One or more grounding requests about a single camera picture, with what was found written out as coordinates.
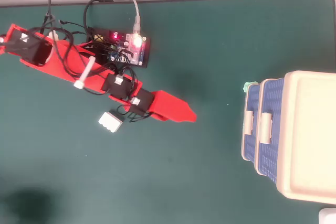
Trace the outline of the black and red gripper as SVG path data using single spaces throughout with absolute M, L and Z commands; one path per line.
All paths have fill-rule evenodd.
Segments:
M 144 116 L 151 106 L 151 117 L 161 122 L 195 123 L 197 120 L 196 113 L 187 102 L 163 90 L 151 93 L 141 88 L 130 102 L 130 111 L 140 116 Z

